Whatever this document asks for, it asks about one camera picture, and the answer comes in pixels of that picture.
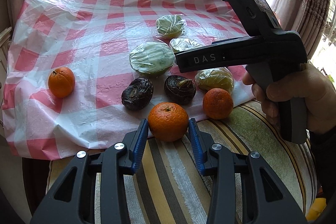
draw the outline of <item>blue gripper pad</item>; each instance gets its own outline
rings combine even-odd
[[[135,134],[134,140],[136,141],[136,144],[133,148],[133,152],[130,155],[130,159],[132,159],[131,169],[133,173],[136,173],[137,170],[140,168],[143,152],[146,146],[147,137],[148,137],[148,121],[144,119],[140,123],[138,130]]]
[[[194,118],[189,120],[189,136],[191,146],[193,148],[194,160],[196,164],[197,170],[201,173],[201,175],[205,176],[206,168],[204,163],[207,161],[207,150],[205,145],[202,145],[201,142],[203,140],[200,136],[200,131],[196,124],[196,120]]]

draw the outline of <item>plastic tablecloth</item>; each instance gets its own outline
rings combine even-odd
[[[4,86],[5,136],[15,155],[55,160],[79,150],[103,149],[135,130],[159,102],[174,65],[152,79],[150,104],[132,112],[121,104],[121,93],[139,77],[129,64],[129,52],[143,42],[165,43],[155,32],[162,15],[182,15],[184,36],[203,42],[246,35],[230,5],[222,0],[25,0],[8,53]],[[74,92],[54,97],[47,86],[53,69],[66,66],[76,76]],[[244,66],[230,67],[235,78],[232,97],[238,105],[253,98],[241,77]],[[198,90],[189,117],[205,119],[204,92]]]

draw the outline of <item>plastic-wrapped fruit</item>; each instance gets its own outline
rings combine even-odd
[[[145,78],[137,78],[121,94],[122,104],[129,110],[140,110],[147,106],[153,96],[153,84]]]
[[[195,82],[201,90],[220,88],[226,90],[230,94],[235,87],[231,72],[224,67],[200,70],[195,76]]]
[[[163,42],[147,42],[134,48],[129,54],[132,69],[143,76],[158,77],[170,69],[175,55]]]
[[[201,43],[190,38],[175,38],[169,42],[169,47],[173,50],[174,53],[187,51],[192,48],[200,48],[203,46],[204,45]]]
[[[166,15],[156,20],[156,30],[165,38],[179,37],[182,29],[182,19],[178,15]]]
[[[196,86],[191,79],[179,75],[169,76],[164,85],[167,96],[179,105],[188,104],[196,94]]]

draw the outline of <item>yellow object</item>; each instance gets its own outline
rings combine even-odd
[[[311,205],[306,218],[308,221],[316,220],[327,206],[325,198],[316,198]]]
[[[195,83],[201,90],[220,88],[232,93],[235,83],[227,68],[200,70],[195,76]]]

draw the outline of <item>wrapped pear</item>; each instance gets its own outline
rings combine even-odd
[[[146,42],[129,53],[132,69],[140,75],[158,77],[169,70],[175,60],[171,48],[163,42]]]
[[[179,37],[183,26],[183,20],[178,15],[166,15],[156,20],[156,30],[164,38]]]
[[[201,90],[220,88],[226,90],[230,94],[235,87],[232,74],[225,67],[200,70],[195,76],[195,82]]]
[[[169,42],[169,47],[176,52],[183,52],[192,48],[200,48],[204,45],[190,38],[174,38]]]

